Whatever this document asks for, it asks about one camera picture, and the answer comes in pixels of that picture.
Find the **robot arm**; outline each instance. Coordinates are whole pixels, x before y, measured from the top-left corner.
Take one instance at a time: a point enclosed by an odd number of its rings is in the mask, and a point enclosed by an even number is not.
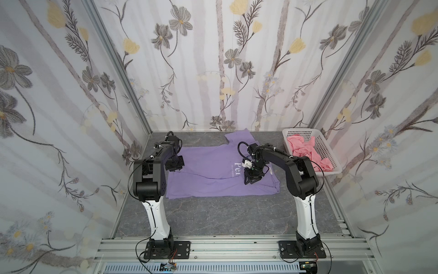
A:
[[[181,149],[180,139],[173,132],[168,132],[165,140],[155,143],[155,152],[148,159],[134,162],[133,193],[143,203],[148,214],[151,228],[151,240],[147,243],[144,259],[167,258],[174,251],[172,231],[167,223],[164,211],[163,198],[166,193],[166,174],[169,171],[180,170],[184,166],[182,156],[178,156]],[[180,249],[177,256],[182,256]]]
[[[309,257],[318,251],[319,257],[322,242],[315,223],[315,194],[319,185],[312,163],[308,157],[292,157],[287,153],[274,149],[272,145],[248,145],[248,153],[252,160],[245,157],[245,184],[254,184],[265,175],[264,167],[269,162],[282,168],[286,173],[286,185],[294,196],[297,206],[297,241],[295,251],[300,257]]]
[[[133,192],[141,202],[155,200],[166,193],[166,174],[169,171],[180,170],[184,166],[182,156],[178,156],[181,147],[180,139],[173,132],[168,132],[165,140],[155,143],[155,153],[149,159],[134,162]]]

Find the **vent grille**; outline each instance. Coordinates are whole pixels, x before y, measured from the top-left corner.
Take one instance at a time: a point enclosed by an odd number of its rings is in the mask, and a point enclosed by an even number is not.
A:
[[[220,263],[189,263],[177,262],[176,271],[159,271],[161,263],[147,263],[145,266],[153,274],[245,274],[245,273],[305,273],[299,270],[300,264],[296,263],[259,263],[259,262],[220,262]],[[107,263],[104,274],[148,274],[140,263]]]

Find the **purple t-shirt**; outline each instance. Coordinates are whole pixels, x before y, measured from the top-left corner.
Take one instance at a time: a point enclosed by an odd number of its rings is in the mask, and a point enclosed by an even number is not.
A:
[[[181,148],[178,155],[183,156],[185,165],[180,171],[169,172],[167,198],[268,195],[280,192],[280,181],[273,174],[271,163],[267,165],[269,171],[260,181],[252,185],[244,184],[244,167],[237,145],[242,141],[249,145],[255,143],[251,133],[245,129],[226,134],[225,137],[229,144]],[[243,144],[240,151],[245,156],[249,155]]]

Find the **laundry basket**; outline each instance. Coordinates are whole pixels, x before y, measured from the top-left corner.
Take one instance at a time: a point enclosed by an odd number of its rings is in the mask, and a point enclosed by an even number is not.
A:
[[[324,175],[332,175],[339,174],[342,172],[341,164],[330,148],[327,140],[322,135],[321,131],[314,128],[285,128],[283,129],[283,139],[284,146],[289,154],[292,154],[292,151],[289,146],[289,142],[287,141],[287,137],[292,135],[301,135],[304,137],[304,141],[307,142],[310,140],[310,137],[315,136],[315,150],[321,156],[322,159],[328,158],[333,165],[333,171],[324,171]],[[322,172],[315,171],[317,176],[322,176]]]

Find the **metal bracket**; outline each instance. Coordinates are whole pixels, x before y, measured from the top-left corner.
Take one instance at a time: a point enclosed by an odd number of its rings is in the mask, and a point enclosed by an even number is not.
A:
[[[175,241],[174,248],[176,250],[175,255],[171,254],[163,254],[160,250],[154,250],[151,247],[151,242],[146,244],[145,256],[143,257],[145,260],[162,260],[162,259],[171,259],[172,256],[174,259],[186,260],[190,256],[190,242],[189,241]]]
[[[283,259],[296,259],[296,258],[316,259],[317,258],[316,255],[318,256],[319,259],[324,259],[327,257],[323,247],[321,248],[317,247],[313,249],[311,251],[311,254],[309,254],[308,256],[301,256],[298,255],[296,241],[279,241],[278,246],[280,248],[280,256]]]

